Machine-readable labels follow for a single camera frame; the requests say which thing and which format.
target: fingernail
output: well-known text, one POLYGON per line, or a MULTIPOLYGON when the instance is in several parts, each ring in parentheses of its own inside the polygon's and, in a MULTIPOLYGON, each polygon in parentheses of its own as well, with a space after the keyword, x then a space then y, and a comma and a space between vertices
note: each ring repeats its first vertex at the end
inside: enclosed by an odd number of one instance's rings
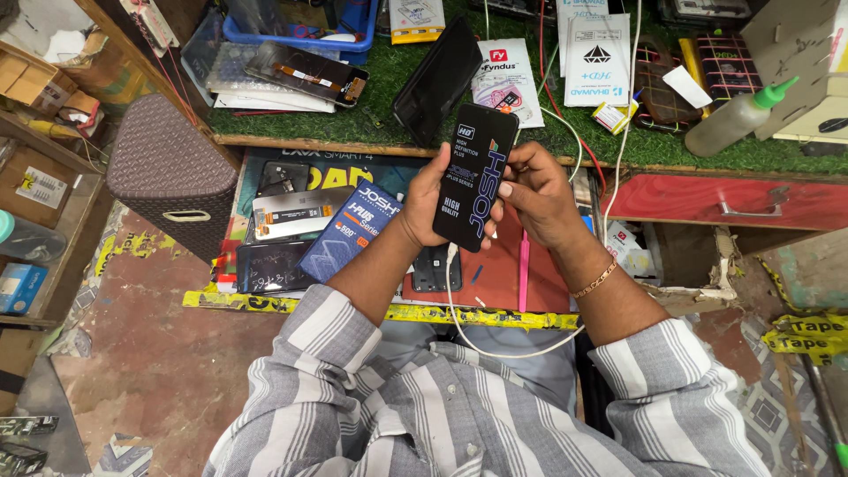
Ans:
POLYGON ((498 194, 501 197, 509 197, 512 194, 512 186, 506 182, 501 182, 498 188, 498 194))

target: plastic bottle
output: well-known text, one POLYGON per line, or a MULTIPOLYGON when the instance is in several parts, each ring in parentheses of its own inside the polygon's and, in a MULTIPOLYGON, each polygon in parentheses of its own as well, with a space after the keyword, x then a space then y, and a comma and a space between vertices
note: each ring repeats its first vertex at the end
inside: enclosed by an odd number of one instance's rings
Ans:
POLYGON ((43 263, 59 258, 67 243, 55 230, 0 210, 0 254, 43 263))
POLYGON ((694 155, 708 157, 751 134, 766 124, 772 107, 783 100, 786 89, 796 81, 798 76, 753 94, 735 96, 686 133, 686 149, 694 155))

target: glue bottle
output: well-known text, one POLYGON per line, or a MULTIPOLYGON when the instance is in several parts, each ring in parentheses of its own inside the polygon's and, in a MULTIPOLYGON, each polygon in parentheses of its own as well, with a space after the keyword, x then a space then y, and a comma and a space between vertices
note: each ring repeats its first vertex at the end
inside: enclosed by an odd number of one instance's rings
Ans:
POLYGON ((779 85, 768 85, 756 93, 735 96, 715 113, 686 133, 686 149, 709 157, 766 124, 772 107, 785 97, 785 91, 798 76, 779 85))

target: red drawer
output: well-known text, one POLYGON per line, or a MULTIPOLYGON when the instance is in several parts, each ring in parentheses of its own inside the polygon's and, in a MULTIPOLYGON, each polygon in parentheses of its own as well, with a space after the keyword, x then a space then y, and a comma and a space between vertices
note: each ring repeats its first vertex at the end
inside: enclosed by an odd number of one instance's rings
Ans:
POLYGON ((639 174, 618 189, 613 217, 835 230, 848 227, 848 185, 639 174))

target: artificial grass mat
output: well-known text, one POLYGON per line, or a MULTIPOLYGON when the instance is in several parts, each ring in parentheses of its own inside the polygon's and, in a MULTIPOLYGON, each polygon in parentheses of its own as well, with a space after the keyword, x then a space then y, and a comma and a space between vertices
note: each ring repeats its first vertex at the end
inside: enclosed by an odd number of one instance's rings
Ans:
MULTIPOLYGON (((635 12, 636 9, 628 8, 628 11, 635 12)), ((464 0, 444 0, 444 12, 448 20, 455 14, 465 14, 475 33, 481 38, 485 37, 483 14, 468 10, 464 0)), ((677 32, 659 26, 652 18, 653 12, 644 11, 643 15, 643 33, 655 33, 670 46, 676 42, 677 32)), ((527 39, 527 50, 530 53, 538 86, 541 79, 538 73, 538 23, 525 23, 492 14, 489 16, 489 24, 490 36, 493 39, 517 37, 527 39)), ((556 43, 554 28, 545 29, 545 39, 546 51, 552 51, 556 43)), ((392 46, 388 38, 376 36, 367 63, 360 66, 370 73, 370 78, 358 105, 352 109, 338 107, 335 114, 291 113, 240 117, 230 115, 227 109, 213 109, 209 117, 209 125, 219 134, 283 139, 304 137, 334 143, 411 145, 409 134, 394 119, 389 105, 431 45, 431 43, 413 43, 392 46), (373 121, 362 110, 363 105, 369 106, 386 126, 376 129, 373 121)), ((558 60, 554 63, 550 75, 556 78, 556 89, 552 89, 551 92, 560 111, 592 148, 598 160, 615 163, 621 135, 612 136, 590 118, 592 108, 566 108, 561 105, 564 80, 559 77, 558 60)), ((471 92, 467 92, 462 101, 471 101, 471 92)), ((544 90, 539 95, 539 103, 543 108, 552 110, 544 90)), ((440 127, 432 141, 432 148, 436 149, 440 142, 450 140, 454 119, 455 111, 440 127)), ((573 135, 559 121, 550 116, 545 115, 544 121, 545 127, 521 130, 519 142, 538 141, 554 155, 574 156, 577 153, 577 145, 573 135)), ((591 159, 587 154, 584 154, 583 158, 584 165, 590 164, 591 159)), ((848 174, 848 154, 806 157, 795 141, 775 139, 759 141, 753 137, 747 137, 719 154, 701 158, 689 153, 683 145, 683 135, 675 136, 636 126, 633 126, 629 133, 622 163, 631 166, 698 166, 741 171, 848 174)))

